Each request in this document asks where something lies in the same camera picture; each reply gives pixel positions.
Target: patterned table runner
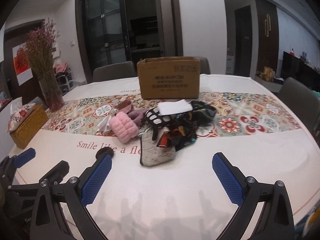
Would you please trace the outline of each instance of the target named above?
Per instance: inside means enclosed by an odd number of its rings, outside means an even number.
[[[42,129],[66,133],[101,135],[97,125],[107,115],[114,115],[114,106],[130,99],[135,109],[153,108],[166,100],[143,100],[140,94],[85,98],[65,102],[55,113],[47,112],[49,120]],[[222,137],[273,133],[301,128],[275,99],[267,95],[202,92],[199,101],[214,106],[214,121],[197,131],[198,137]],[[140,133],[149,129],[145,125]]]

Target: chair backrest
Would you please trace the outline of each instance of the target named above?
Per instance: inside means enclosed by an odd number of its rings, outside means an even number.
[[[209,66],[209,61],[206,57],[195,57],[197,59],[200,60],[200,64],[201,64],[201,70],[200,70],[200,74],[207,74],[210,75],[210,66]]]
[[[98,67],[93,71],[93,82],[108,81],[120,78],[135,77],[136,73],[132,61]]]
[[[42,99],[40,97],[36,97],[35,99],[33,99],[29,102],[29,104],[32,104],[32,103],[36,103],[36,105],[42,105],[45,110],[48,109],[46,103],[44,101],[42,101]]]
[[[313,132],[320,115],[320,99],[309,88],[289,77],[277,97]]]

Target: wicker tissue box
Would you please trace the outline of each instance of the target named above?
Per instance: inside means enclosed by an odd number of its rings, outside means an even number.
[[[12,140],[20,149],[26,148],[31,139],[47,122],[48,116],[42,107],[38,105],[33,112],[24,120],[24,122],[14,132],[10,132]]]

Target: blue gripper pad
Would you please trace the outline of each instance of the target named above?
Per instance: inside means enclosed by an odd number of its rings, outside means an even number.
[[[212,158],[212,168],[231,202],[241,206],[242,202],[244,201],[242,186],[232,174],[231,170],[217,154],[215,154]]]
[[[84,206],[93,203],[111,168],[111,156],[106,155],[82,187],[81,202]]]
[[[36,156],[36,151],[33,148],[29,148],[23,153],[16,156],[13,160],[13,166],[15,168],[21,168],[27,162],[31,161]]]

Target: round bolt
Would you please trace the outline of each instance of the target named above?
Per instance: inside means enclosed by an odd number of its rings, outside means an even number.
[[[248,181],[249,183],[255,183],[255,182],[256,182],[256,180],[255,180],[254,177],[248,177],[248,178],[247,178],[247,181]]]
[[[71,178],[69,179],[69,182],[70,182],[71,184],[73,184],[73,183],[76,183],[77,180],[78,180],[77,177],[71,177]]]
[[[44,180],[44,181],[42,181],[41,183],[40,183],[40,186],[41,187],[45,187],[45,186],[47,186],[48,185],[48,182],[46,181],[46,180]]]
[[[284,186],[284,183],[283,183],[283,181],[281,181],[281,180],[278,180],[278,181],[277,181],[277,184],[278,184],[278,186],[280,186],[280,187],[283,187],[283,186]]]

